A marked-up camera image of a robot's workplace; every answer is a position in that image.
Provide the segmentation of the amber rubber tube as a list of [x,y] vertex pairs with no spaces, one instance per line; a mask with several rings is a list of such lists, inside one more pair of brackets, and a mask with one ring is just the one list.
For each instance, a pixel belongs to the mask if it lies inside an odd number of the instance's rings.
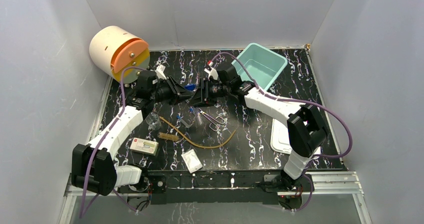
[[221,148],[223,146],[225,146],[235,135],[237,129],[235,129],[231,135],[229,136],[229,138],[224,141],[223,143],[216,145],[216,146],[204,146],[204,145],[200,145],[198,143],[195,143],[193,141],[191,141],[187,136],[185,136],[177,127],[175,127],[174,125],[172,125],[169,121],[167,121],[166,119],[164,119],[163,117],[159,116],[160,120],[164,123],[166,123],[169,127],[171,127],[173,130],[175,130],[182,138],[185,139],[185,141],[187,141],[189,144],[191,144],[194,147],[197,148],[201,148],[201,149],[217,149],[217,148]]

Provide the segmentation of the mint green plastic bin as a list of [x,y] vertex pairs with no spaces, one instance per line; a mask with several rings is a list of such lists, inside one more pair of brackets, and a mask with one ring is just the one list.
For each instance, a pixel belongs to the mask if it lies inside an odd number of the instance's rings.
[[244,71],[236,60],[232,62],[241,79],[249,81],[253,78],[265,91],[271,87],[288,64],[287,58],[257,43],[250,43],[237,59],[247,69]]

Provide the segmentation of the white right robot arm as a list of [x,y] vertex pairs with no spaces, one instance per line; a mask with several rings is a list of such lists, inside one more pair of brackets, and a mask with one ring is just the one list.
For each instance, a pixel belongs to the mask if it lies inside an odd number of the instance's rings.
[[294,191],[302,183],[302,175],[316,150],[328,138],[328,129],[317,106],[298,100],[267,94],[253,81],[244,81],[232,64],[218,69],[207,67],[207,78],[198,82],[190,99],[193,107],[213,106],[218,98],[232,96],[244,107],[257,110],[283,124],[287,129],[291,152],[280,177],[266,180],[266,188]]

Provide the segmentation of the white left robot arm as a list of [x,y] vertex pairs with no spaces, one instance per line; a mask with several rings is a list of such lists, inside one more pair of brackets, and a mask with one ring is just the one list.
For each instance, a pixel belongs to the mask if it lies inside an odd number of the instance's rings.
[[166,77],[160,71],[138,67],[138,83],[144,87],[122,92],[122,108],[118,115],[87,144],[77,144],[72,152],[71,184],[100,195],[108,195],[117,187],[130,185],[137,192],[149,187],[149,178],[137,165],[116,167],[113,158],[132,131],[151,113],[155,103],[176,105],[193,96],[193,92]]

